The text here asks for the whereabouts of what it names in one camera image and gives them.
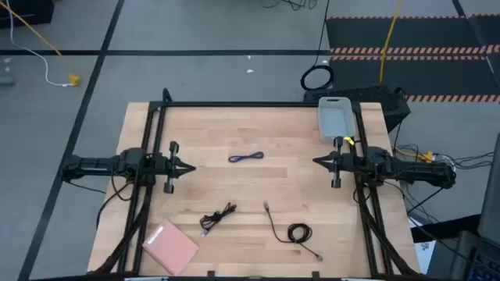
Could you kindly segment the black aluminium table frame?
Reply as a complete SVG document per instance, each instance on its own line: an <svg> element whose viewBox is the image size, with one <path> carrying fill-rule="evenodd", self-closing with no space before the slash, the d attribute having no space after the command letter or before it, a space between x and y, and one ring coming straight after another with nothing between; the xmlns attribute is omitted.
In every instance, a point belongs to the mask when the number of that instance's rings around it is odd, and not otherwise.
<svg viewBox="0 0 500 281"><path fill-rule="evenodd" d="M196 170L152 190L146 230L170 220L198 246L185 276L367 277L370 259L387 268L380 245L367 247L355 180L313 162L329 154L315 106L299 102L175 101L166 110L160 151L180 145Z"/></svg>

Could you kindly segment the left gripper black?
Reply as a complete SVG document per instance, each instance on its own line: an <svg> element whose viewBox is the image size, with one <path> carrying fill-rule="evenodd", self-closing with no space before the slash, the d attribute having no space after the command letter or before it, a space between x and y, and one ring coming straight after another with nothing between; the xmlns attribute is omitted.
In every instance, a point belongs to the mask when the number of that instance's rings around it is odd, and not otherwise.
<svg viewBox="0 0 500 281"><path fill-rule="evenodd" d="M174 190L173 179L179 178L186 173L194 172L195 167L189 165L179 158L176 158L177 152L179 151L179 144L176 141L170 142L170 156L163 156L161 153L154 156L154 174L156 176L166 176L166 182L164 183L163 192L166 194L172 194Z"/></svg>

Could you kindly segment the black keyboard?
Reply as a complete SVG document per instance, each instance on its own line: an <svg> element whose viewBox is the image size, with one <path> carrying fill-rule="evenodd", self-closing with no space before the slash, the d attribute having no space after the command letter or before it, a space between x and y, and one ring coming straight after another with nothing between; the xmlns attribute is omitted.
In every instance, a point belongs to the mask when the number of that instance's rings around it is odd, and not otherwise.
<svg viewBox="0 0 500 281"><path fill-rule="evenodd" d="M465 281L500 281L500 261L475 251L464 277Z"/></svg>

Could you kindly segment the black box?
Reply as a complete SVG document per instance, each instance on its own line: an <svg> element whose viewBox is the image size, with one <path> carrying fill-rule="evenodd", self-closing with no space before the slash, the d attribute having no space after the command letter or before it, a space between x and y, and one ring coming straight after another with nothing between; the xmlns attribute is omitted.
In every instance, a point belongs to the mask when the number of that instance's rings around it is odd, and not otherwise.
<svg viewBox="0 0 500 281"><path fill-rule="evenodd" d="M19 15L30 25L50 23L55 9L53 0L9 0L9 6L13 12ZM13 17L15 27L23 26L23 22ZM0 5L0 29L10 27L9 11Z"/></svg>

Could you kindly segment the black perforated computer case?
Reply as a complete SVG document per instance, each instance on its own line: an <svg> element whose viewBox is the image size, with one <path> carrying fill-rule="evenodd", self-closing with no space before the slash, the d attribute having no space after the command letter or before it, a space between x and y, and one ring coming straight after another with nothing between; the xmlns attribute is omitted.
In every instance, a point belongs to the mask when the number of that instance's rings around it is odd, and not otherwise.
<svg viewBox="0 0 500 281"><path fill-rule="evenodd" d="M389 86L372 86L335 91L333 89L306 91L303 101L318 102L320 98L325 97L343 97L359 103L380 103L389 133L411 113L405 100L405 92L400 87L391 89Z"/></svg>

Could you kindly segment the grey plastic bin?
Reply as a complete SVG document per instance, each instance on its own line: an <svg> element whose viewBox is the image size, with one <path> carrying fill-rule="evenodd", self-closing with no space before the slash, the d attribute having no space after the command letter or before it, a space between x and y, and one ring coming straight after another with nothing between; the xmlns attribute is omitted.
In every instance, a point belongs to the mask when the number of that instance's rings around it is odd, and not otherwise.
<svg viewBox="0 0 500 281"><path fill-rule="evenodd" d="M355 119L352 103L348 98L320 98L317 112L322 142L333 143L336 137L355 136Z"/></svg>

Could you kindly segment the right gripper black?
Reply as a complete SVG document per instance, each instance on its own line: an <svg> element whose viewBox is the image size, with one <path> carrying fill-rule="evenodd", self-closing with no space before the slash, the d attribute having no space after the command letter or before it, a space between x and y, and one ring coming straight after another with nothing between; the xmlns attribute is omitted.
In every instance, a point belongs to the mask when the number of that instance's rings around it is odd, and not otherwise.
<svg viewBox="0 0 500 281"><path fill-rule="evenodd" d="M320 156L313 159L316 164L321 165L329 172L334 172L334 179L332 180L333 188L341 187L341 171L348 171L348 169L345 168L345 165L350 166L352 164L352 153L350 151L345 153L341 152L344 142L348 144L349 148L352 147L347 141L344 140L344 137L336 137L334 139L334 145L336 147L335 152L332 151L326 156Z"/></svg>

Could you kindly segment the pink notebook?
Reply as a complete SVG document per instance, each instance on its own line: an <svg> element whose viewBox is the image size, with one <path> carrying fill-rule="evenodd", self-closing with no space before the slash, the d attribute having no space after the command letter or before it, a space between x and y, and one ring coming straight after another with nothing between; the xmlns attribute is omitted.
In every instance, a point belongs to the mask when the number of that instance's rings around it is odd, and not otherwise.
<svg viewBox="0 0 500 281"><path fill-rule="evenodd" d="M178 276L197 254L199 246L170 220L163 220L142 247L169 273Z"/></svg>

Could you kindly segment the dark grey desk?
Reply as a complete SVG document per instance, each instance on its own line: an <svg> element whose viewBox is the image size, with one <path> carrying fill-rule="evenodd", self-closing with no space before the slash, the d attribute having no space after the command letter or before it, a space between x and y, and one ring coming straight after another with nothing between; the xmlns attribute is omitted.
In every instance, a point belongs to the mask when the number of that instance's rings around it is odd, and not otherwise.
<svg viewBox="0 0 500 281"><path fill-rule="evenodd" d="M475 251L500 261L500 247L470 232L462 231L457 238L445 240L445 243L450 249L436 243L427 272L429 277L465 281L464 277Z"/></svg>

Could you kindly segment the white printed paper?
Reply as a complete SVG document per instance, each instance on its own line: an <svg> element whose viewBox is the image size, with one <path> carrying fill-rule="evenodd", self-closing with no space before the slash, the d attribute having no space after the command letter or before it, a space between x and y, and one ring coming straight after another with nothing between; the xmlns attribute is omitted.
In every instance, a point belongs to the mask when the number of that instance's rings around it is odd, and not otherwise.
<svg viewBox="0 0 500 281"><path fill-rule="evenodd" d="M435 244L435 240L414 243L420 271L423 274L427 274L428 272Z"/></svg>

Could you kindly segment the black hazard-striped floor mat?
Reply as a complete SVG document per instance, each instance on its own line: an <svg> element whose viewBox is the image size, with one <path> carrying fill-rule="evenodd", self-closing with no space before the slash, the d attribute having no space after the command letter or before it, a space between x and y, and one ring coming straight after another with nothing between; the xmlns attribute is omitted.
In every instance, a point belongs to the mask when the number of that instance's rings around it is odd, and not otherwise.
<svg viewBox="0 0 500 281"><path fill-rule="evenodd" d="M412 102L500 102L500 14L332 16L335 89L400 87Z"/></svg>

